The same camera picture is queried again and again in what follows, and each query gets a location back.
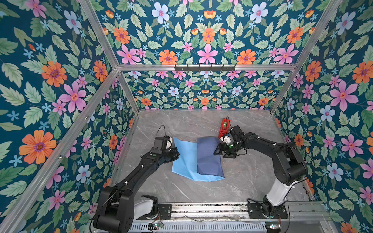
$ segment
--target orange flower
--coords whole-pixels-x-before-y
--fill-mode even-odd
[[[159,61],[162,62],[162,65],[176,65],[176,61],[178,57],[175,56],[174,51],[169,51],[168,49],[164,50],[164,52],[160,52]]]
[[[118,137],[115,134],[113,134],[109,139],[109,148],[115,149],[117,142],[118,142]]]
[[[353,228],[349,223],[342,223],[341,231],[343,233],[357,233],[357,230]]]
[[[106,181],[105,181],[105,183],[104,183],[104,187],[108,186],[109,183],[110,183],[110,181],[111,181],[111,179],[110,179],[110,178],[107,178]]]
[[[258,101],[258,103],[259,103],[259,105],[266,105],[266,104],[268,104],[268,101],[269,101],[269,99],[268,98],[266,98],[266,97],[264,97],[263,99],[260,99],[259,101]]]
[[[247,49],[246,52],[242,51],[239,56],[237,57],[237,64],[239,65],[251,65],[253,61],[255,61],[256,57],[254,57],[256,53],[251,51],[251,49]]]
[[[307,66],[307,70],[305,72],[306,80],[309,82],[315,81],[315,79],[318,79],[321,72],[321,63],[319,61],[313,61],[311,64]]]
[[[352,79],[356,80],[357,83],[363,82],[364,84],[369,82],[370,78],[373,78],[373,61],[368,61],[367,63],[362,62],[359,67],[354,69],[354,75]]]
[[[203,105],[208,105],[209,104],[209,99],[207,99],[207,98],[203,98],[202,100],[201,100],[201,104],[203,104]]]
[[[129,37],[127,30],[123,30],[123,28],[115,28],[114,29],[114,36],[115,39],[122,44],[129,44],[131,37]]]
[[[96,72],[96,78],[103,82],[107,76],[106,65],[102,63],[102,61],[95,61],[94,62],[93,71]]]
[[[48,62],[48,66],[41,68],[44,72],[41,73],[43,79],[47,80],[47,83],[51,86],[59,87],[60,84],[64,84],[68,77],[66,76],[65,68],[61,67],[61,64],[56,62]]]
[[[220,31],[219,31],[219,33],[221,35],[225,35],[225,34],[227,34],[227,30],[225,28],[221,28]]]
[[[142,103],[143,105],[145,105],[145,106],[150,106],[150,105],[151,105],[151,101],[150,101],[149,99],[147,99],[147,98],[143,98],[143,99],[141,100],[141,103]]]
[[[295,142],[295,144],[296,144],[298,147],[303,146],[303,142],[304,142],[303,135],[297,134],[297,135],[295,136],[294,142]]]
[[[277,125],[281,128],[281,122],[279,119],[276,118]]]
[[[198,34],[198,29],[194,28],[194,29],[192,30],[192,34],[193,34],[193,35],[197,35],[197,34]]]
[[[128,126],[128,127],[131,128],[133,123],[134,123],[134,119],[131,118],[131,119],[129,120],[129,126]]]
[[[19,147],[20,155],[27,155],[23,160],[32,164],[36,159],[36,164],[41,164],[46,161],[46,157],[52,154],[52,148],[56,147],[56,140],[52,140],[53,135],[47,132],[44,135],[43,130],[35,130],[34,136],[26,135],[22,142],[26,145]]]
[[[309,11],[307,11],[307,13],[305,14],[305,17],[306,17],[306,18],[311,17],[311,16],[313,15],[314,12],[315,12],[314,10],[309,10]]]
[[[289,32],[289,35],[286,37],[286,39],[288,39],[288,43],[292,43],[294,44],[295,42],[297,42],[298,40],[301,39],[301,36],[303,36],[303,27],[299,28],[299,27],[296,27],[294,28],[294,30],[291,30]]]
[[[82,213],[81,213],[81,212],[77,213],[77,214],[75,215],[75,217],[74,217],[74,221],[75,221],[75,222],[76,222],[76,221],[79,221],[80,216],[82,216]]]

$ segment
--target floral wallpaper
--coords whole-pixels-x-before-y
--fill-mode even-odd
[[[343,233],[373,229],[373,6],[344,1],[275,114]]]

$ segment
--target aluminum frame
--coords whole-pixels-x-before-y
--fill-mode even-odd
[[[17,230],[19,224],[32,208],[40,193],[44,190],[48,180],[53,176],[62,159],[65,157],[75,139],[79,136],[81,130],[85,126],[87,119],[93,114],[117,75],[117,70],[110,72],[105,81],[98,88],[87,106],[83,109],[76,121],[54,149],[53,153],[43,164],[31,183],[27,186],[19,201],[2,221],[0,224],[0,232],[13,233]]]
[[[297,61],[296,61],[296,67],[293,72],[288,76],[285,83],[282,85],[281,90],[279,91],[278,95],[276,96],[276,100],[274,104],[271,106],[270,111],[271,113],[274,113],[276,109],[278,108],[280,102],[285,97],[286,92],[290,88],[291,84],[293,83],[293,80],[298,75],[299,71],[301,70],[303,64],[306,62],[308,56],[310,55],[311,51],[313,50],[313,47],[315,47],[316,43],[321,37],[321,34],[324,32],[326,26],[329,24],[330,20],[332,19],[333,15],[337,11],[337,8],[339,5],[343,2],[343,0],[330,0],[328,3],[325,11],[321,15],[319,21],[316,24],[315,30],[312,33],[310,39],[308,40],[306,46],[303,48],[301,54],[299,55]]]

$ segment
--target pink flower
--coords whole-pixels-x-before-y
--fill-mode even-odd
[[[58,112],[59,115],[62,115],[62,112],[66,111],[66,108],[64,108],[66,106],[66,103],[61,103],[60,99],[57,100],[57,103],[53,102],[52,105],[54,106],[54,113]]]
[[[192,43],[189,43],[189,44],[188,44],[188,42],[185,42],[185,45],[183,45],[183,48],[184,48],[184,52],[185,52],[185,51],[190,52],[190,50],[193,49],[193,47],[192,47]]]
[[[273,48],[273,50],[269,51],[269,57],[275,57],[276,55],[279,54],[279,48]]]
[[[46,7],[42,4],[39,5],[39,0],[28,0],[25,2],[25,5],[32,10],[35,17],[39,17],[39,15],[43,18],[47,18],[43,11],[46,11]]]
[[[325,142],[325,147],[329,147],[329,150],[333,149],[333,146],[336,146],[337,144],[334,141],[334,137],[329,137],[328,135],[326,135],[326,139],[323,139],[323,142]]]
[[[275,57],[274,58],[274,61],[275,62],[279,62],[279,64],[284,64],[285,61],[286,63],[290,64],[292,61],[293,61],[293,58],[291,58],[292,56],[295,56],[298,54],[298,50],[294,50],[294,44],[291,44],[287,50],[285,50],[284,48],[280,48],[279,50],[279,56]]]
[[[337,106],[340,102],[339,108],[342,111],[345,111],[347,109],[347,101],[351,104],[357,103],[359,99],[356,97],[356,95],[350,95],[354,91],[356,91],[358,84],[351,84],[347,89],[346,89],[346,82],[341,81],[339,83],[339,91],[336,89],[333,89],[330,91],[330,95],[333,97],[336,97],[335,99],[332,100],[330,103],[330,106]]]
[[[106,115],[110,112],[110,106],[106,103],[105,105],[103,105],[104,107],[104,113],[106,113]]]
[[[260,79],[254,79],[253,80],[253,85],[256,86],[256,85],[260,85],[261,83],[261,80]]]
[[[204,63],[204,62],[206,62],[206,64],[208,64],[208,62],[215,63],[215,58],[213,57],[217,55],[217,51],[216,50],[211,51],[211,45],[206,44],[205,51],[200,50],[197,52],[197,54],[201,56],[198,63]]]
[[[153,79],[151,81],[151,85],[157,87],[159,85],[158,79],[157,80]]]
[[[83,143],[80,146],[84,147],[84,150],[87,150],[87,147],[91,148],[91,142],[92,140],[89,137],[83,138]]]
[[[303,108],[302,112],[304,112],[305,114],[309,113],[311,111],[310,106],[311,105],[305,103],[304,106],[302,106],[302,108]]]
[[[136,55],[140,55],[140,58],[146,57],[146,51],[143,51],[142,48],[136,49]]]
[[[363,177],[366,178],[366,179],[369,179],[373,176],[373,159],[368,159],[368,165],[366,165],[365,163],[361,163],[360,164],[360,167],[364,170],[366,170],[366,172],[363,173]]]
[[[312,87],[313,87],[313,84],[311,84],[309,86],[308,86],[308,84],[305,85],[305,89],[303,89],[303,91],[302,91],[302,93],[304,93],[303,98],[306,98],[306,97],[308,99],[311,98],[311,94],[315,93],[315,91],[312,90]]]
[[[193,83],[195,83],[194,81],[192,81],[192,79],[189,79],[189,81],[185,81],[185,86],[187,86],[187,87],[191,87],[191,86],[194,86],[194,84]]]
[[[354,141],[354,136],[350,134],[348,136],[348,141],[345,138],[341,139],[341,142],[347,146],[342,146],[342,151],[348,151],[348,155],[353,158],[355,156],[355,152],[358,154],[363,154],[363,150],[358,146],[363,144],[363,141],[358,139]]]
[[[303,84],[303,75],[297,74],[297,77],[294,79],[294,87],[297,87],[299,89],[300,85]]]
[[[65,198],[62,197],[63,195],[65,195],[65,191],[62,191],[60,193],[60,191],[57,190],[55,196],[52,196],[48,199],[50,202],[49,210],[53,209],[53,207],[56,207],[56,210],[60,208],[60,203],[65,202]]]
[[[225,43],[224,45],[223,49],[225,49],[225,52],[232,51],[233,45],[231,42]]]
[[[369,187],[366,187],[365,189],[360,188],[360,192],[362,192],[360,194],[360,197],[362,199],[365,199],[365,201],[367,202],[368,205],[372,204],[372,202],[373,202],[373,193],[370,190],[370,188]]]
[[[178,78],[180,80],[183,79],[183,77],[185,77],[187,74],[184,73],[184,71],[172,71],[172,73],[174,73],[175,75],[173,76],[173,78]]]
[[[82,98],[85,97],[87,92],[85,90],[79,91],[79,84],[76,81],[72,83],[72,89],[67,84],[63,85],[63,88],[68,95],[62,94],[60,99],[65,103],[70,102],[68,105],[69,113],[72,113],[75,110],[75,105],[78,110],[82,111],[86,105],[84,99]]]
[[[331,88],[333,88],[334,86],[338,87],[338,83],[341,82],[342,80],[339,78],[339,75],[337,76],[332,76],[332,80],[329,82],[329,84],[331,84]]]
[[[252,76],[256,76],[256,70],[245,70],[245,77],[247,76],[249,79],[251,79]]]
[[[50,178],[50,180],[47,182],[47,189],[50,189],[50,187],[52,187],[53,185],[53,180],[55,182],[60,182],[61,181],[61,176],[58,175],[59,173],[61,173],[63,170],[65,169],[64,166],[60,166],[57,168],[57,170],[54,172],[54,175],[52,176],[52,178]]]
[[[136,63],[135,62],[140,62],[141,59],[139,57],[136,57],[136,49],[132,48],[128,51],[128,48],[127,46],[125,46],[124,44],[122,44],[122,50],[123,51],[117,51],[117,54],[122,58],[122,63],[123,64],[127,64],[128,62],[131,64],[131,65],[135,65]]]
[[[85,89],[85,85],[87,85],[87,81],[85,80],[85,77],[83,76],[80,76],[78,77],[78,79],[76,80],[77,83],[79,83],[79,87],[83,87]]]
[[[77,144],[77,142],[78,142],[78,140],[75,140],[75,142],[71,145],[69,151],[65,155],[66,158],[70,157],[70,152],[73,152],[73,153],[76,152],[76,148],[74,146]]]
[[[164,79],[164,77],[168,77],[168,73],[167,71],[157,71],[157,74],[156,74],[157,77],[161,76],[161,79]]]
[[[226,82],[227,82],[227,80],[223,81],[223,79],[221,79],[220,81],[217,82],[217,86],[219,86],[219,87],[226,86],[227,85]]]
[[[227,77],[230,77],[231,80],[234,78],[238,78],[238,74],[241,73],[240,70],[235,70],[235,71],[228,71]]]

